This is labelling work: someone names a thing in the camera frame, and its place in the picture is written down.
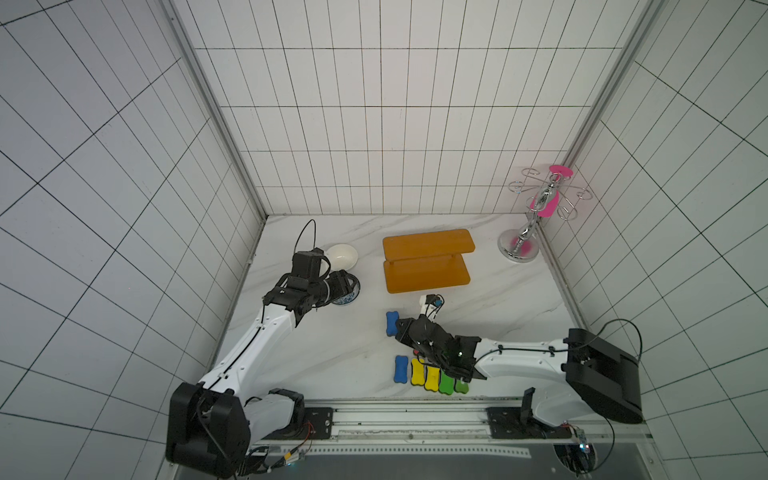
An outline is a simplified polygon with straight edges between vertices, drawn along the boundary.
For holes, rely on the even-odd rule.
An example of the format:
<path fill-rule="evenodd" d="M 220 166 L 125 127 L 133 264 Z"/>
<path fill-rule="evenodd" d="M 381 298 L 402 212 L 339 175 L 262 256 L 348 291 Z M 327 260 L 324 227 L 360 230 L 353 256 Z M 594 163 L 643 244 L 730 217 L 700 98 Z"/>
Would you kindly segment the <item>green eraser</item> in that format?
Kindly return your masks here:
<path fill-rule="evenodd" d="M 469 392 L 469 385 L 461 380 L 456 380 L 454 383 L 454 391 L 466 395 Z"/>
<path fill-rule="evenodd" d="M 444 372 L 440 374 L 438 392 L 444 395 L 452 395 L 455 392 L 455 380 Z"/>

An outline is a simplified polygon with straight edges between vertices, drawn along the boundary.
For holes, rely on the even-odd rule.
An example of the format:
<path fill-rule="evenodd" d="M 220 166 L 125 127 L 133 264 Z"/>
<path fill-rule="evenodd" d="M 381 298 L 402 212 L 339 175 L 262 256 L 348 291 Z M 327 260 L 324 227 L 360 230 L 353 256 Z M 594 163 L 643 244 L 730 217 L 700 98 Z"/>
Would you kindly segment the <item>yellow eraser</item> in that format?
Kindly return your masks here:
<path fill-rule="evenodd" d="M 410 365 L 411 365 L 410 383 L 414 386 L 424 386 L 426 383 L 425 365 L 416 358 L 413 358 L 410 361 Z"/>
<path fill-rule="evenodd" d="M 427 366 L 424 388 L 427 391 L 437 392 L 439 390 L 440 375 L 441 375 L 441 371 L 439 368 Z"/>

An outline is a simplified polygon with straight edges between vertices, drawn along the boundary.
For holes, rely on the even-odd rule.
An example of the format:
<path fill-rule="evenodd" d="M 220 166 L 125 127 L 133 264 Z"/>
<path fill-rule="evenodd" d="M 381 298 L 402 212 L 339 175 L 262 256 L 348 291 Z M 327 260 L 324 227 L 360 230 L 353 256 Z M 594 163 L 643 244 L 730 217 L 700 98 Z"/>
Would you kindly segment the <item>blue eraser top shelf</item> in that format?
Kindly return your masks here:
<path fill-rule="evenodd" d="M 410 364 L 410 361 L 407 356 L 397 355 L 395 357 L 395 371 L 393 375 L 393 380 L 395 383 L 406 384 L 408 382 L 409 364 Z"/>

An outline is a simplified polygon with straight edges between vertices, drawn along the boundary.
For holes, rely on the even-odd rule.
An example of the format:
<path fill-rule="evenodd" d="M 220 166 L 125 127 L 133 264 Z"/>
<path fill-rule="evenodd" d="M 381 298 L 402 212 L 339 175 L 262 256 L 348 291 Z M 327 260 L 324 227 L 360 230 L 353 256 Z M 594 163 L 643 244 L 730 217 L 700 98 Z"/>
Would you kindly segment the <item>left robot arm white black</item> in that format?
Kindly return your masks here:
<path fill-rule="evenodd" d="M 166 459 L 229 478 L 239 473 L 253 442 L 276 433 L 304 433 L 303 396 L 280 388 L 263 393 L 255 381 L 309 311 L 359 289 L 359 280 L 345 270 L 315 280 L 284 274 L 229 353 L 198 382 L 184 382 L 172 393 Z"/>

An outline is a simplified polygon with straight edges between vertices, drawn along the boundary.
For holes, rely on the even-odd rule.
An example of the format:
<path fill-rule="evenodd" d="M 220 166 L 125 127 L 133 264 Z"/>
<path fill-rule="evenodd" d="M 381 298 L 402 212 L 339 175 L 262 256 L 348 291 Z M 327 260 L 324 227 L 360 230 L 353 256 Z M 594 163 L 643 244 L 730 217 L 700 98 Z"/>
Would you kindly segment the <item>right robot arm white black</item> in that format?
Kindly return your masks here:
<path fill-rule="evenodd" d="M 452 335 L 420 315 L 389 322 L 388 332 L 456 381 L 524 380 L 526 407 L 543 424 L 560 426 L 592 413 L 623 424 L 644 421 L 640 360 L 588 330 L 571 328 L 549 342 L 503 343 Z"/>

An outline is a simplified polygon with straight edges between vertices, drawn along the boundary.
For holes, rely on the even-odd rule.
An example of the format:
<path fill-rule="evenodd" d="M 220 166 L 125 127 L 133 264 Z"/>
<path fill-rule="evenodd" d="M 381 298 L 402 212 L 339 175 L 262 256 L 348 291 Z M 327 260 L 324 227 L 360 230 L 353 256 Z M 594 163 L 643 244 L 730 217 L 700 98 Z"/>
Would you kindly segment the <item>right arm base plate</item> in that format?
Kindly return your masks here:
<path fill-rule="evenodd" d="M 520 407 L 488 407 L 490 434 L 499 440 L 569 440 L 567 427 L 552 427 L 532 417 L 525 417 Z"/>

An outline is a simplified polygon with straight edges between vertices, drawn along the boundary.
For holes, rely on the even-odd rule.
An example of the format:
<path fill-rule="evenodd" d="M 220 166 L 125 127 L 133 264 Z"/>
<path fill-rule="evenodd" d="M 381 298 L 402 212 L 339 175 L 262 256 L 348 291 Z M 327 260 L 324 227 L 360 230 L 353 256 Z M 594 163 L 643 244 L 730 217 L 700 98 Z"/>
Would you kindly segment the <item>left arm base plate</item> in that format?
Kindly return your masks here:
<path fill-rule="evenodd" d="M 303 417 L 289 426 L 282 437 L 287 440 L 328 440 L 332 435 L 333 417 L 333 408 L 306 408 Z"/>

